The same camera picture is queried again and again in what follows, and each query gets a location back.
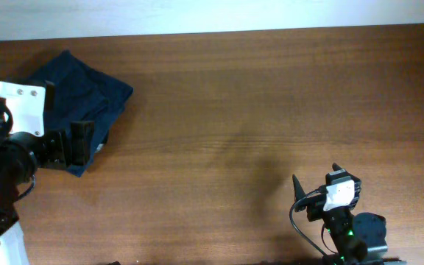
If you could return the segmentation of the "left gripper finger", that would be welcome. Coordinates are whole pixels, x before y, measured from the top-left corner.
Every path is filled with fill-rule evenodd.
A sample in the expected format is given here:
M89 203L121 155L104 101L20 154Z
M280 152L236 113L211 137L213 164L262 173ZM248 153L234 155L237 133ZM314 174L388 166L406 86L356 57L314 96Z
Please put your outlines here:
M71 122L71 156L75 166L85 166L91 157L93 121Z
M53 82L48 80L45 81L45 102L44 102L44 110L50 111L54 107L54 98L55 98L55 85Z

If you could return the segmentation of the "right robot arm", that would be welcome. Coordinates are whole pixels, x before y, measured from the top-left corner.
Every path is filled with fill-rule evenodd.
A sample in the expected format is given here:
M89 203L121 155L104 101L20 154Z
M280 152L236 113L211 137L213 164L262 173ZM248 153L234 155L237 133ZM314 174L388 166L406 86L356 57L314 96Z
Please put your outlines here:
M361 193L362 181L338 164L325 175L325 184L304 192L296 175L292 176L294 203L289 220L304 240L322 254L324 264L385 264L388 251L386 219L378 214L352 214ZM297 226L294 214L305 211L310 222L322 220L321 231L328 232L335 246L331 254L318 247Z

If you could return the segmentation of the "grey folded garment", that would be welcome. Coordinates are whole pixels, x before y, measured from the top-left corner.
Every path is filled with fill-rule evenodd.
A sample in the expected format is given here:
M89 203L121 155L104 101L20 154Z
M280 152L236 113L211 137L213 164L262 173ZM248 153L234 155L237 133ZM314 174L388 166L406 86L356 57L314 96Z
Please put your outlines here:
M95 153L101 152L103 147L105 146L105 143L100 143L97 148L95 149Z

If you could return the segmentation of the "navy blue shorts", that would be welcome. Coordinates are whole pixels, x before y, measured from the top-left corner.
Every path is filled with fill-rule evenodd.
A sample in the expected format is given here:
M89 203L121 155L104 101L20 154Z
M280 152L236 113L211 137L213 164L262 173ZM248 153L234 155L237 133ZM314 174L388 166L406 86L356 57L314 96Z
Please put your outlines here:
M90 160L67 171L81 177L93 163L98 146L106 139L114 122L125 109L133 87L86 65L65 50L26 79L54 84L54 106L43 114L44 127L63 129L70 135L73 121L93 121Z

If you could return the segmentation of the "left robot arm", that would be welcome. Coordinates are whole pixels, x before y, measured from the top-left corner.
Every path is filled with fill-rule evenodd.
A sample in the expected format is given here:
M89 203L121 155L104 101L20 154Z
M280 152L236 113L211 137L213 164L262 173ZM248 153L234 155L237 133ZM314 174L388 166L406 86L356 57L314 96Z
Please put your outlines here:
M20 193L18 185L34 186L39 168L65 170L90 160L93 121L45 129L43 113L53 108L54 92L49 81L0 81L0 264L29 262L14 204L32 188Z

